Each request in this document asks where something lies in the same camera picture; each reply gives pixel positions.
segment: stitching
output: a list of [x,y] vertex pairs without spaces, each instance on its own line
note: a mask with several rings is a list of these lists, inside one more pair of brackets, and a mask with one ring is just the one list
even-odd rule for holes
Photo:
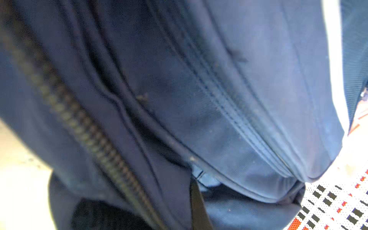
[[[196,52],[195,52],[195,47],[193,47],[192,44],[190,44],[189,40],[187,39],[187,37],[184,35],[184,31],[182,30],[181,26],[179,26],[177,24],[177,21],[174,20],[171,12],[169,11],[169,9],[167,8],[166,9],[166,12],[171,16],[171,19],[172,21],[174,22],[174,24],[178,27],[178,29],[181,31],[180,35],[181,35],[181,38],[185,39],[186,41],[188,41],[186,43],[186,45],[192,49],[193,51],[193,54],[195,55],[195,57],[198,58],[198,61],[199,63],[201,64],[202,68],[205,69],[206,73],[211,76],[210,72],[208,71],[208,69],[205,67],[205,65],[202,63],[201,61],[201,57],[199,57]],[[218,99],[215,98],[214,94],[209,90],[209,88],[207,87],[207,85],[204,83],[204,81],[202,80],[202,78],[199,77],[199,75],[197,74],[197,72],[195,71],[195,69],[191,66],[189,60],[185,57],[185,55],[183,55],[183,58],[185,59],[185,63],[187,64],[188,68],[194,73],[195,77],[199,80],[199,82],[203,85],[203,87],[208,91],[208,93],[210,94],[210,97],[213,98],[213,100],[215,100],[215,102],[220,106],[220,108],[222,109],[222,111],[226,114],[226,116],[231,120],[233,121],[233,123],[236,125],[236,127],[241,131],[242,134],[244,134],[245,136],[246,135],[246,132],[244,131],[244,129],[239,125],[239,123],[225,110],[225,108],[221,105],[221,103],[218,101]],[[218,79],[218,75],[217,73],[213,70],[212,66],[211,65],[208,65],[209,69],[211,70],[212,72],[212,75],[215,75]],[[229,106],[234,110],[234,112],[236,113],[237,116],[241,117],[241,119],[244,121],[244,117],[245,116],[241,116],[240,113],[239,113],[239,110],[231,103],[231,100],[228,98],[227,95],[224,94],[224,92],[222,91],[222,88],[213,80],[213,78],[210,78],[210,80],[213,82],[213,84],[215,84],[215,86],[217,87],[217,89],[220,91],[221,95],[225,98],[225,100],[229,103]],[[270,152],[269,150],[269,146],[265,145],[264,143],[264,140],[260,140],[260,137],[257,135],[257,133],[252,129],[251,126],[247,125],[248,129],[253,133],[254,137],[259,141],[259,143],[261,143],[261,145],[263,146],[263,148],[265,148],[268,152]],[[262,151],[254,144],[254,142],[249,139],[248,140],[249,142],[251,142],[252,145],[254,145],[254,148],[256,148],[259,152],[262,153]],[[277,164],[277,165],[281,165],[281,167],[286,170],[286,171],[289,171],[288,168],[285,168],[285,165],[283,165],[282,163],[281,164]]]

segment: patterned floor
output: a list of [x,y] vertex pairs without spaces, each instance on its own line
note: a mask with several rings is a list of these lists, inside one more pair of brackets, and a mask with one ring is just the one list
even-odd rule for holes
[[302,210],[287,229],[368,230],[367,169],[348,184],[308,184]]

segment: black strap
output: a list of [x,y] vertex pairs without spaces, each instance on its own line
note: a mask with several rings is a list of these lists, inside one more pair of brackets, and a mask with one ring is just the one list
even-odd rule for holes
[[195,179],[192,179],[190,183],[190,203],[192,207],[192,229],[213,230],[211,221],[204,206],[202,194],[199,191],[199,187]]

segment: zipper teeth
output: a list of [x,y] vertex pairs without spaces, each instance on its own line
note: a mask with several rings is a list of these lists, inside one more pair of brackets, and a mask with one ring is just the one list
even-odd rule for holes
[[[0,6],[3,8],[0,12],[2,22],[0,25],[1,40],[22,72],[41,93],[44,101],[61,118],[64,125],[72,131],[76,140],[91,152],[95,161],[103,168],[115,186],[125,195],[145,221],[155,229],[159,227],[166,230],[167,227],[155,211],[144,189],[109,138],[68,92],[67,87],[57,76],[51,63],[46,60],[42,50],[27,35],[25,25],[15,17],[16,13],[9,9],[9,6],[5,6],[5,10],[3,4],[0,4]],[[21,38],[20,45],[14,44],[15,37]],[[22,50],[22,46],[26,47],[28,52]]]

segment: fabric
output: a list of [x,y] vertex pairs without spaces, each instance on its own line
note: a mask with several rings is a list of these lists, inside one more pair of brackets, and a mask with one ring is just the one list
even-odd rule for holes
[[[214,229],[282,229],[340,150],[319,1],[13,5],[169,229],[192,228],[192,174]],[[59,228],[85,201],[136,217],[9,56],[0,116],[54,168]]]

